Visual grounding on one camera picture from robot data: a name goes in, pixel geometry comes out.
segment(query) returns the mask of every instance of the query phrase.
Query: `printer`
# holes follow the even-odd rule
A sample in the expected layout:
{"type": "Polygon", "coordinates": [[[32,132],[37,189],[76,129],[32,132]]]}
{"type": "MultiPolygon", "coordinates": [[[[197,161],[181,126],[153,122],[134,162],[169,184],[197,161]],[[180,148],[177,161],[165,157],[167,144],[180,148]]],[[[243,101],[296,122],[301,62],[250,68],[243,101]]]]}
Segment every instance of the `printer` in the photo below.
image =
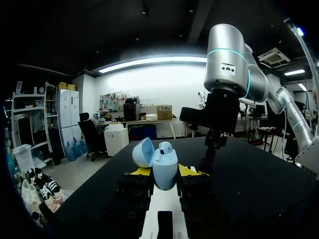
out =
{"type": "Polygon", "coordinates": [[[124,120],[136,121],[140,119],[140,98],[138,96],[126,98],[124,104],[124,120]]]}

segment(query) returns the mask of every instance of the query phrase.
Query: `ceiling vent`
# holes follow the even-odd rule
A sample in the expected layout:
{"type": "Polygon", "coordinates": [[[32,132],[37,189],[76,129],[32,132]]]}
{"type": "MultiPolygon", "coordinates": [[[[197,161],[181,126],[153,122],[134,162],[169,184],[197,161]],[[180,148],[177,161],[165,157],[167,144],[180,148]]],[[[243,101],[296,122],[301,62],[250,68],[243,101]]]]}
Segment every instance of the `ceiling vent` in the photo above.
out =
{"type": "Polygon", "coordinates": [[[270,65],[274,65],[282,61],[290,62],[290,59],[285,56],[277,47],[258,56],[258,59],[259,61],[264,61],[270,65]]]}

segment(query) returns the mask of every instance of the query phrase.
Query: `white shelving unit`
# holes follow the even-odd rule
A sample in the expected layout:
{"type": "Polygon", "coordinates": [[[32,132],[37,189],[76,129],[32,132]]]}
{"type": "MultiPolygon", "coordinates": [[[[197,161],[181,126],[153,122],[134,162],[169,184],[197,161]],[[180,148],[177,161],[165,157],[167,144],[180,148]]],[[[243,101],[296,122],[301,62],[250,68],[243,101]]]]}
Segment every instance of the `white shelving unit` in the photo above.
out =
{"type": "MultiPolygon", "coordinates": [[[[45,98],[46,98],[46,92],[45,94],[19,94],[16,95],[15,93],[13,93],[12,95],[12,105],[11,105],[11,136],[12,136],[12,143],[13,143],[13,147],[17,147],[18,145],[16,144],[15,141],[15,132],[17,131],[17,129],[15,129],[14,125],[14,121],[17,115],[21,115],[21,114],[26,114],[26,113],[31,113],[34,111],[41,111],[43,113],[43,118],[44,118],[44,128],[45,128],[45,134],[46,134],[46,141],[36,144],[35,146],[31,147],[32,149],[38,148],[40,146],[43,145],[48,145],[49,151],[52,152],[52,148],[51,148],[51,144],[50,144],[50,139],[49,139],[49,134],[48,134],[48,128],[47,128],[47,120],[46,120],[46,112],[45,112],[45,98]],[[15,109],[15,101],[17,99],[39,99],[42,101],[42,106],[36,106],[36,107],[29,107],[29,108],[22,108],[22,109],[15,109]]],[[[43,168],[46,166],[46,162],[52,160],[52,158],[45,160],[44,162],[41,161],[39,158],[34,158],[34,165],[36,167],[40,167],[43,168]]]]}
{"type": "Polygon", "coordinates": [[[38,107],[30,107],[30,108],[23,108],[23,109],[16,109],[12,110],[12,113],[17,114],[17,113],[26,113],[28,111],[38,111],[38,110],[44,110],[44,107],[38,106],[38,107]]]}
{"type": "Polygon", "coordinates": [[[55,115],[47,115],[46,111],[44,111],[44,117],[45,117],[45,131],[49,132],[49,129],[48,129],[48,119],[49,118],[52,118],[54,120],[56,120],[56,125],[58,127],[58,131],[59,131],[59,136],[60,136],[60,142],[61,142],[61,146],[63,147],[63,143],[62,143],[62,137],[61,137],[61,130],[60,130],[60,123],[59,123],[59,117],[58,117],[58,111],[57,111],[57,95],[58,95],[58,90],[57,90],[57,87],[55,87],[55,99],[54,100],[47,100],[46,99],[46,93],[47,93],[47,87],[45,87],[45,98],[44,98],[44,107],[46,107],[46,103],[50,103],[50,104],[54,104],[55,103],[55,112],[56,114],[55,115]]]}

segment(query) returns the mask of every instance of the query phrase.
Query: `ceiling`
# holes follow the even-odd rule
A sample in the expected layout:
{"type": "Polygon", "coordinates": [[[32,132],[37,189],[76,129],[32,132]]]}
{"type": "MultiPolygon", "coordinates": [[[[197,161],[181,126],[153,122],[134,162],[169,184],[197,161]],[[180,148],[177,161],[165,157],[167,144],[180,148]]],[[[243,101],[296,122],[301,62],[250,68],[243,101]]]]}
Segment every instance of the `ceiling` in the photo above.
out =
{"type": "Polygon", "coordinates": [[[313,90],[313,82],[311,79],[303,80],[303,81],[297,81],[295,83],[288,83],[285,85],[285,87],[291,91],[300,91],[303,92],[303,90],[300,88],[298,83],[302,83],[308,91],[313,90]]]}
{"type": "Polygon", "coordinates": [[[51,69],[70,76],[135,57],[166,53],[205,54],[211,27],[228,23],[237,27],[257,59],[278,47],[291,59],[270,69],[282,83],[309,79],[310,70],[297,39],[283,23],[291,17],[304,29],[304,40],[319,59],[316,29],[311,16],[316,7],[288,0],[64,0],[11,3],[7,12],[8,63],[51,69]],[[284,72],[306,73],[285,77],[284,72]]]}

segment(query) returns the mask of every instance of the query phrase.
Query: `cardboard box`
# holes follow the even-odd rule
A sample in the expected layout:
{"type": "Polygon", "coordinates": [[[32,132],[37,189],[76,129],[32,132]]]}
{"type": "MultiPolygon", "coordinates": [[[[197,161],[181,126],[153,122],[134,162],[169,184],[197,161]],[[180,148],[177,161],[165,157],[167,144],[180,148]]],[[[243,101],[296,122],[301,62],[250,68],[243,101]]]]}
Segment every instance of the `cardboard box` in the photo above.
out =
{"type": "Polygon", "coordinates": [[[169,105],[157,106],[157,111],[158,111],[158,120],[172,119],[171,106],[169,105]]]}

